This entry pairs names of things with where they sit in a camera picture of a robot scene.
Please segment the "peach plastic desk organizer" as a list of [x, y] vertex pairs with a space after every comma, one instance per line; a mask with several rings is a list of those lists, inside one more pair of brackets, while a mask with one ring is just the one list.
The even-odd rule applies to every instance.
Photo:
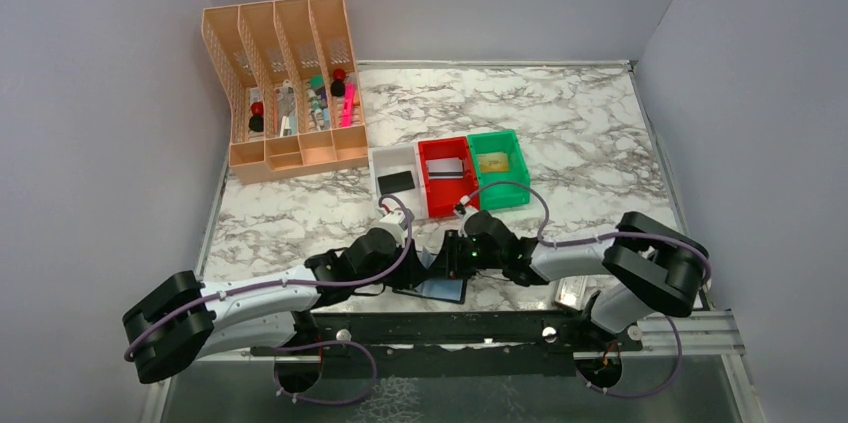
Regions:
[[[204, 9], [204, 43], [231, 114], [229, 167], [244, 184], [365, 167], [369, 142], [357, 61], [345, 0], [269, 0]], [[358, 98], [354, 124], [341, 127], [343, 98], [330, 94], [343, 68]], [[314, 129], [306, 88], [324, 78], [331, 128]], [[297, 133], [278, 136], [275, 89], [294, 87]], [[264, 103], [264, 131], [248, 129], [250, 105]]]

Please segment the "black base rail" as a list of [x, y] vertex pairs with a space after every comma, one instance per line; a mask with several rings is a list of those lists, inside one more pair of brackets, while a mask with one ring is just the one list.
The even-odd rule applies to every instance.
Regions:
[[622, 332], [591, 336], [577, 314], [561, 310], [499, 312], [314, 313], [295, 344], [321, 348], [276, 353], [262, 344], [251, 350], [270, 357], [283, 379], [439, 378], [541, 375], [572, 377], [581, 352], [601, 354], [610, 344], [625, 352], [640, 342]]

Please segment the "red black stamp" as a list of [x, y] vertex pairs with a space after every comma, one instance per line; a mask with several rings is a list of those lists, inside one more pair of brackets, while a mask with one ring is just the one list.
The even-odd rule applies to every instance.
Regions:
[[264, 131], [264, 103], [262, 101], [251, 103], [248, 129], [254, 133], [262, 133]]
[[343, 98], [346, 95], [348, 73], [343, 68], [336, 68], [332, 72], [330, 94], [334, 98]]

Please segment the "white plastic bin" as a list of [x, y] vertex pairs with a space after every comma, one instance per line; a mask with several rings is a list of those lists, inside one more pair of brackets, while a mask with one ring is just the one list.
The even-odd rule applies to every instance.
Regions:
[[375, 200], [394, 195], [417, 220], [429, 218], [418, 146], [404, 143], [369, 149], [368, 163]]

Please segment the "pink highlighter pen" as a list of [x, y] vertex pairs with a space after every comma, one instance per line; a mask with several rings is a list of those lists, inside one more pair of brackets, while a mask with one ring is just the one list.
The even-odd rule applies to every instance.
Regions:
[[344, 103], [342, 107], [341, 127], [350, 127], [354, 124], [354, 114], [358, 106], [357, 86], [354, 82], [345, 84]]

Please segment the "gold card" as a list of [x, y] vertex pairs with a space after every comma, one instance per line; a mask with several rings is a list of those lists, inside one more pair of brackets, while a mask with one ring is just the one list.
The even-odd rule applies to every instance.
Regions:
[[481, 173], [503, 173], [511, 168], [509, 155], [506, 152], [478, 154], [477, 163]]

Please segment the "green plastic bin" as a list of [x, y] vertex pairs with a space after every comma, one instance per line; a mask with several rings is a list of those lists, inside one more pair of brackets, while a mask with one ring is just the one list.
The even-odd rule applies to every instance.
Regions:
[[[531, 177], [514, 130], [476, 133], [467, 136], [479, 186], [496, 181], [514, 181], [529, 186]], [[523, 206], [530, 193], [515, 185], [495, 185], [479, 194], [481, 208], [500, 210]]]

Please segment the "black credit card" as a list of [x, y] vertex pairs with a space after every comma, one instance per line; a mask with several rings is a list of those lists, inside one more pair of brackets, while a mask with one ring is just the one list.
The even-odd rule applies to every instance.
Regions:
[[400, 193], [416, 188], [416, 178], [411, 171], [378, 176], [376, 182], [380, 195]]

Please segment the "silver patterned credit card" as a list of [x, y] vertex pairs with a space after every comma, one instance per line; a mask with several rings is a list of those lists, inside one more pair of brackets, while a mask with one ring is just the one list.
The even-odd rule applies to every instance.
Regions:
[[458, 157], [429, 159], [425, 161], [427, 176], [436, 179], [461, 179], [464, 176], [464, 162]]

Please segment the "black leather card holder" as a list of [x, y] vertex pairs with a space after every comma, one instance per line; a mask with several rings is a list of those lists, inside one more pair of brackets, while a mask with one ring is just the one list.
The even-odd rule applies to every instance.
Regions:
[[405, 258], [385, 278], [393, 293], [452, 304], [465, 302], [467, 281], [429, 276], [436, 256], [427, 249], [411, 247]]

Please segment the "red plastic bin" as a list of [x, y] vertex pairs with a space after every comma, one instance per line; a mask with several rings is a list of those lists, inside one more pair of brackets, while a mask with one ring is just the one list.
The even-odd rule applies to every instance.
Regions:
[[479, 188], [467, 137], [419, 140], [414, 150], [422, 218], [453, 217], [459, 200]]

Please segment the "white stapler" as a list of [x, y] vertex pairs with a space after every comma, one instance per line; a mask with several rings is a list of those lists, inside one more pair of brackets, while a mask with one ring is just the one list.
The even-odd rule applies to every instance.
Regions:
[[297, 133], [297, 108], [293, 84], [285, 80], [275, 89], [277, 97], [278, 136], [292, 136]]

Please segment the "silver card tin box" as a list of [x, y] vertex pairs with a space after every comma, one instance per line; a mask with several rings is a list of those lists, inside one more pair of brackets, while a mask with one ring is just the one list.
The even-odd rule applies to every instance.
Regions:
[[588, 276], [561, 279], [553, 297], [553, 304], [563, 309], [581, 310], [586, 300], [588, 280]]

